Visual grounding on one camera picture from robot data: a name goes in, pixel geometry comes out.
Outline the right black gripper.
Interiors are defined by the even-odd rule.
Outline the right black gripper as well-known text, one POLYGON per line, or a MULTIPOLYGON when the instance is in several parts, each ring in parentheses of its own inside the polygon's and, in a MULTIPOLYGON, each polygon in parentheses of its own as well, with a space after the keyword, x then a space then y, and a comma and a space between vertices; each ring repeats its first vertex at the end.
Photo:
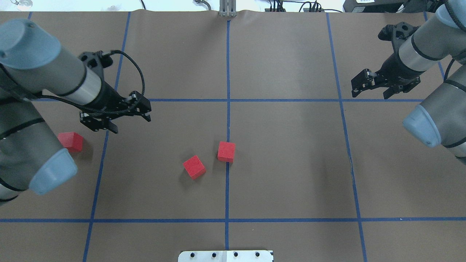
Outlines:
POLYGON ((398 54, 391 54, 376 73, 365 68, 351 80, 351 94, 356 98, 361 92, 378 88, 377 84, 387 87, 383 99, 394 94, 408 93, 419 83, 422 71, 412 70, 404 65, 398 54))

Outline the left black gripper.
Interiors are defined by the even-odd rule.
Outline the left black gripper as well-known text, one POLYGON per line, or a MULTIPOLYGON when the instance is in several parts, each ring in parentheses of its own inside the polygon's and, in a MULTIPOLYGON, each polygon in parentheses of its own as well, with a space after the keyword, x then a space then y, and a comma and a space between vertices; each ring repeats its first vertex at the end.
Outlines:
POLYGON ((147 122, 151 121, 151 105, 147 98, 138 91, 132 91, 129 96, 120 96, 106 81, 103 81, 98 96, 87 104, 87 107, 106 112, 123 111, 120 114, 102 114, 91 111, 80 113, 80 123, 94 132, 108 130, 118 134, 118 126, 105 116, 110 116, 112 119, 121 116, 141 116, 147 122))

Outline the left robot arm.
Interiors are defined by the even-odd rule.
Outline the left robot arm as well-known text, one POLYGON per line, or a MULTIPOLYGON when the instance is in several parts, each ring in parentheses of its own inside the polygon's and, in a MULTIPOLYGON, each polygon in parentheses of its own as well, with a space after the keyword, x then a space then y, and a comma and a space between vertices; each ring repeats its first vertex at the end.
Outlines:
POLYGON ((5 205, 22 192, 44 195, 77 174, 78 168, 33 105, 52 99, 80 109, 80 123, 92 131, 118 133, 112 120, 141 116, 151 121, 141 68, 125 52, 73 55, 55 36, 28 19, 3 23, 1 35, 1 193, 5 205), (112 55, 126 57, 138 70, 142 91, 121 96, 104 78, 112 55))

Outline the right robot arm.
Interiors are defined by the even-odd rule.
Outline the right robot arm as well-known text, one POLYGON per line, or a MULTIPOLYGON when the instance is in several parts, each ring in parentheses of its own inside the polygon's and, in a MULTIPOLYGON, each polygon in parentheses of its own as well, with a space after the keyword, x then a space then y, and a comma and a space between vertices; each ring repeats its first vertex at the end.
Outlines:
POLYGON ((426 147, 444 147, 465 163, 465 1, 444 0, 422 25, 385 25, 380 40, 392 46, 380 69, 363 69, 351 80, 351 95, 383 88, 385 100, 411 92, 422 75, 450 58, 442 79, 403 119, 403 127, 426 147))

